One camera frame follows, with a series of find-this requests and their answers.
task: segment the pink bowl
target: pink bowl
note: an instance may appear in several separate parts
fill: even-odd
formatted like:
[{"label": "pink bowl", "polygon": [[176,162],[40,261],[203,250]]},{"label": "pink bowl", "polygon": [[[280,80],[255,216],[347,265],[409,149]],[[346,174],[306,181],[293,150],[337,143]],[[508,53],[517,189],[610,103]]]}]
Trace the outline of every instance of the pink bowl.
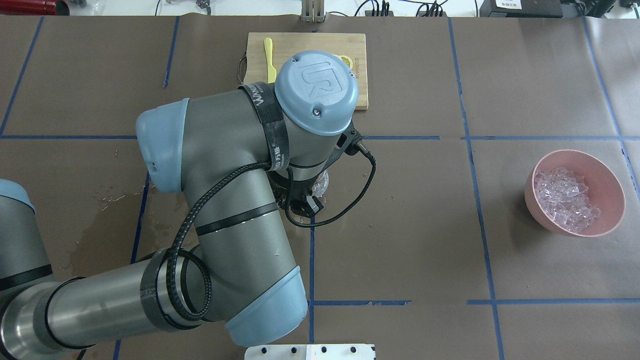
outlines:
[{"label": "pink bowl", "polygon": [[[542,210],[540,202],[535,196],[533,175],[536,171],[549,173],[557,167],[565,167],[572,170],[576,176],[584,176],[584,182],[589,187],[587,193],[589,203],[602,210],[602,216],[580,234],[565,230],[553,222]],[[524,190],[524,199],[529,212],[540,225],[554,233],[578,238],[594,238],[609,234],[620,224],[625,215],[625,193],[622,191],[618,178],[602,161],[577,150],[558,150],[550,152],[540,159],[529,174]]]}]

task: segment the cutting board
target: cutting board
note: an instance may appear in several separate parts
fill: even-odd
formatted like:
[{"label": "cutting board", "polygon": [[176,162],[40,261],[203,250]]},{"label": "cutting board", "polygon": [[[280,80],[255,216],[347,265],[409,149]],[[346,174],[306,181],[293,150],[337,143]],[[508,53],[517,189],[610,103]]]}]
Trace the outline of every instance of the cutting board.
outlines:
[{"label": "cutting board", "polygon": [[267,58],[264,54],[264,38],[273,40],[273,66],[280,73],[282,64],[291,56],[306,50],[322,50],[335,55],[349,56],[353,74],[358,79],[356,110],[369,107],[367,87],[367,44],[364,34],[333,33],[249,33],[246,44],[245,83],[267,81]]}]

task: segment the red cylinder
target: red cylinder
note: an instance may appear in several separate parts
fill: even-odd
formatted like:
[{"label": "red cylinder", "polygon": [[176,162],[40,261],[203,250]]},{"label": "red cylinder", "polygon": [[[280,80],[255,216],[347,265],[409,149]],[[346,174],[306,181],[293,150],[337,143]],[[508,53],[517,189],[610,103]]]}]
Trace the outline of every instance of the red cylinder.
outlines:
[{"label": "red cylinder", "polygon": [[0,0],[0,13],[5,15],[69,15],[63,0]]}]

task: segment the gray robot arm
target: gray robot arm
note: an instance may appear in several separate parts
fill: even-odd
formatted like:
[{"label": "gray robot arm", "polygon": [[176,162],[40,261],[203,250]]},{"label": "gray robot arm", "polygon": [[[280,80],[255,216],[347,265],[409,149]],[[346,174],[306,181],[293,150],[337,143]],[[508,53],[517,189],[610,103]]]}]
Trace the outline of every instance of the gray robot arm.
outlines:
[{"label": "gray robot arm", "polygon": [[[180,250],[175,273],[167,271],[172,253],[165,249],[87,279],[54,282],[26,192],[17,184],[0,182],[4,358],[53,360],[94,343],[218,320],[227,322],[234,342],[250,347],[275,341],[300,324],[307,300],[277,211],[282,200],[276,201],[274,190],[278,194],[286,188],[282,179],[308,188],[335,161],[341,137],[344,145],[345,136],[357,133],[348,130],[353,128],[357,83],[336,57],[311,51],[294,55],[283,66],[275,89],[269,85],[266,91],[273,92],[278,109],[282,107],[287,147],[282,153],[273,150],[260,117],[259,106],[266,101],[262,96],[271,94],[251,87],[184,99],[146,111],[137,121],[138,141],[156,187],[184,192],[190,208],[235,169],[272,165],[268,173],[241,174],[202,207],[195,217],[200,245],[190,252]],[[352,145],[358,140],[349,139]],[[362,143],[357,146],[364,153]],[[281,154],[289,156],[280,159]],[[284,164],[274,169],[278,160]],[[296,196],[313,208],[305,191]],[[193,261],[206,271],[198,271]],[[173,279],[177,300],[170,298],[168,279]],[[207,282],[208,294],[203,286]],[[196,312],[207,295],[210,306],[202,316],[192,318],[180,310]]]}]

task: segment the light blue cap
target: light blue cap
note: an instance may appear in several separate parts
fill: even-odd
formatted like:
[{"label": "light blue cap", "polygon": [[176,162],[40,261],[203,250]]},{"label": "light blue cap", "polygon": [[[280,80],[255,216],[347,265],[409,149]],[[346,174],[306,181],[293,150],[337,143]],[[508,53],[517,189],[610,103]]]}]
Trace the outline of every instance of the light blue cap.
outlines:
[{"label": "light blue cap", "polygon": [[358,102],[358,80],[351,69],[324,51],[303,51],[287,60],[275,91],[293,122],[323,136],[342,133]]},{"label": "light blue cap", "polygon": [[254,347],[289,334],[307,315],[307,296],[296,266],[269,290],[227,322],[237,345]]},{"label": "light blue cap", "polygon": [[27,191],[18,183],[0,179],[0,196],[23,202],[24,204],[28,205],[34,213],[36,212],[36,208],[33,207],[33,204],[29,200]]},{"label": "light blue cap", "polygon": [[156,188],[163,193],[182,191],[182,137],[189,98],[143,112],[136,121],[142,157]]}]

